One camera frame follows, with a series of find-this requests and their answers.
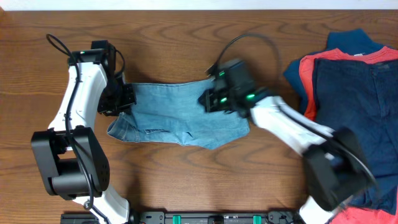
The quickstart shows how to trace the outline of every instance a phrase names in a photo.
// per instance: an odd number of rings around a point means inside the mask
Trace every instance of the wood grain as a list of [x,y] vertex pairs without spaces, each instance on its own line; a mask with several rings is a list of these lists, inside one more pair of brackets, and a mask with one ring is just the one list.
[[[130,82],[180,83],[204,71],[224,45],[244,32],[276,43],[282,66],[325,47],[331,31],[363,28],[373,40],[398,47],[397,11],[91,11],[8,12],[0,23],[0,223],[59,223],[81,206],[47,195],[30,138],[47,128],[68,79],[65,56],[50,32],[72,50],[108,39],[126,58]],[[246,39],[225,60],[247,60],[259,85],[277,74],[270,48]],[[283,83],[284,98],[297,96]],[[123,143],[106,135],[114,118],[98,116],[95,132],[111,166],[111,183],[139,210],[260,211],[299,208],[305,201],[300,158],[266,131],[217,150],[166,143]]]

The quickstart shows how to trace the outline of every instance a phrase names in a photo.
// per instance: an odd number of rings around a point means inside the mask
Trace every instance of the green connector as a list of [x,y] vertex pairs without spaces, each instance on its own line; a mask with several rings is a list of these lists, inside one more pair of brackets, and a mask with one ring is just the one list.
[[253,224],[261,224],[261,216],[253,215]]
[[181,216],[180,215],[173,216],[173,224],[181,224]]

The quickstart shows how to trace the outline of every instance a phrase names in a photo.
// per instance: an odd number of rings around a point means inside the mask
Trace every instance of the stack of clothing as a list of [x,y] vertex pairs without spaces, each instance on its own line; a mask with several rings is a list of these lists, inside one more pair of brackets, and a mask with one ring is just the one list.
[[350,205],[367,208],[362,211],[370,216],[381,211],[395,215],[398,50],[373,42],[361,29],[332,32],[325,51],[292,62],[284,76],[300,95],[304,116],[335,130],[350,128],[357,135],[379,191],[367,189]]

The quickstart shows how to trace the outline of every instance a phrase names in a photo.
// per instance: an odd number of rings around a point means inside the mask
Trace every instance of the fabric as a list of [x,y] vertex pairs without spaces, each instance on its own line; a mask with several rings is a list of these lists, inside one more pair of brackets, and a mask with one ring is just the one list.
[[216,149],[247,135],[249,124],[237,113],[206,113],[198,98],[212,79],[182,84],[135,83],[132,115],[120,113],[108,134],[126,142],[170,142]]
[[313,73],[316,122],[358,137],[379,184],[355,197],[357,207],[396,212],[398,185],[398,60],[367,64],[317,59]]
[[340,49],[329,50],[315,55],[305,56],[300,61],[299,74],[303,83],[305,94],[308,96],[308,105],[304,112],[304,116],[310,120],[315,120],[317,115],[317,107],[313,96],[312,73],[314,71],[314,60],[324,58],[329,60],[358,60],[369,64],[378,63],[388,60],[398,59],[398,50],[383,47],[380,51],[363,56],[352,56],[343,53]]
[[[383,45],[373,42],[362,29],[356,29],[344,32],[330,32],[325,51],[336,48],[349,55],[367,55],[381,50]],[[308,105],[308,96],[299,75],[300,61],[301,59],[293,61],[284,72],[284,77],[300,96],[301,102],[298,111],[304,114]]]
[[391,215],[383,210],[347,208],[332,219],[331,224],[396,224],[398,215]]

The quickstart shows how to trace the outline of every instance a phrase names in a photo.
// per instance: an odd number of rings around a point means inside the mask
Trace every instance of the orange shirt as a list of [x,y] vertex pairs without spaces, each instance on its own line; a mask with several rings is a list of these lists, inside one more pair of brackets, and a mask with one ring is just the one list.
[[398,223],[398,209],[396,215],[383,210],[368,208],[347,208],[331,221],[331,224],[396,224]]
[[308,55],[302,58],[300,61],[300,68],[298,72],[300,74],[300,79],[303,83],[304,90],[308,96],[308,105],[307,109],[305,110],[304,116],[312,121],[314,121],[315,117],[317,116],[317,107],[315,106],[315,100],[313,95],[312,73],[314,68],[314,61],[318,58],[328,60],[356,60],[368,64],[374,64],[378,62],[398,59],[398,50],[393,50],[389,47],[383,47],[381,50],[368,55],[352,56],[343,53],[339,49],[333,49],[315,55]]

